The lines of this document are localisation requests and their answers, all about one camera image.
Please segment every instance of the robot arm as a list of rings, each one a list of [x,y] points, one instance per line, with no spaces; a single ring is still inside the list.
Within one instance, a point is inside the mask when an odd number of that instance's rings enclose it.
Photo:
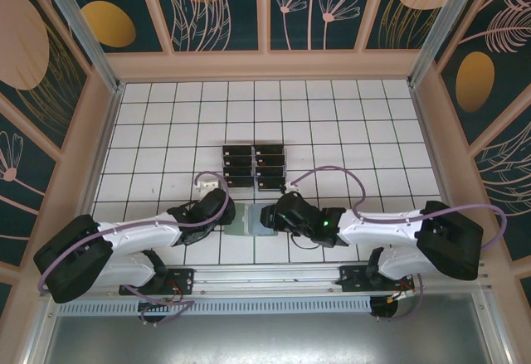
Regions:
[[[222,215],[208,221],[222,209],[225,198],[226,193],[217,188],[199,202],[140,221],[97,223],[90,215],[78,216],[37,251],[35,264],[43,274],[77,241],[98,234],[65,257],[46,278],[56,302],[69,302],[91,288],[122,284],[156,291],[166,283],[168,271],[151,249],[190,245],[214,227],[232,223],[236,210],[230,198]]]
[[[324,247],[363,243],[393,245],[373,251],[367,276],[401,279],[409,274],[440,272],[454,279],[477,278],[483,229],[458,212],[424,221],[376,224],[364,219],[414,219],[448,206],[429,201],[423,210],[404,213],[361,213],[345,208],[320,210],[298,192],[285,194],[262,210],[263,226],[304,235]]]

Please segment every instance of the white grid floor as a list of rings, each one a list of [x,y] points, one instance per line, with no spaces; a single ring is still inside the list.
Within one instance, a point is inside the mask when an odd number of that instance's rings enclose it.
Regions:
[[[222,170],[224,143],[278,143],[288,180],[322,165],[354,171],[367,189],[363,211],[399,212],[440,200],[405,80],[282,80],[128,84],[93,216],[129,221],[197,198],[195,172]],[[351,206],[359,187],[341,172],[299,183],[310,203]],[[279,192],[231,192],[241,202],[275,202]],[[314,244],[301,237],[299,245]],[[302,250],[287,234],[212,232],[189,247],[156,250],[167,265],[368,260],[375,245]]]

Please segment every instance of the battery stack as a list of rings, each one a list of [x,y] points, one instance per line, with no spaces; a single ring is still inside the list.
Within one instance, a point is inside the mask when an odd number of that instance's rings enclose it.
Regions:
[[[223,146],[223,176],[230,188],[279,191],[285,185],[284,145]]]

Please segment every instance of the metal frame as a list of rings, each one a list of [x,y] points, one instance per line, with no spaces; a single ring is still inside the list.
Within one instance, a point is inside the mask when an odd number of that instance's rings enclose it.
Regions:
[[[415,64],[410,72],[410,84],[413,88],[421,83],[424,74],[428,71],[437,52],[441,48],[444,40],[455,25],[467,0],[447,0],[445,6],[437,15],[426,40],[422,44]]]
[[[68,21],[72,31],[76,34],[80,44],[85,49],[95,68],[101,74],[103,81],[112,91],[118,88],[118,80],[114,74],[105,53],[98,41],[92,35],[92,30],[87,24],[80,7],[75,0],[54,0],[62,15]]]

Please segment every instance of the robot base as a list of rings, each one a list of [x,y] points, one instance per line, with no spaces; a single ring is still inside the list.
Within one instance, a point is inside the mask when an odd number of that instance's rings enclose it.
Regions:
[[[367,266],[341,266],[339,268],[341,279],[336,281],[341,285],[343,292],[394,292],[403,289],[400,281],[405,283],[411,289],[415,288],[413,278],[404,277],[401,280],[388,279],[383,276],[378,278],[378,285],[374,285],[374,280],[367,276]]]

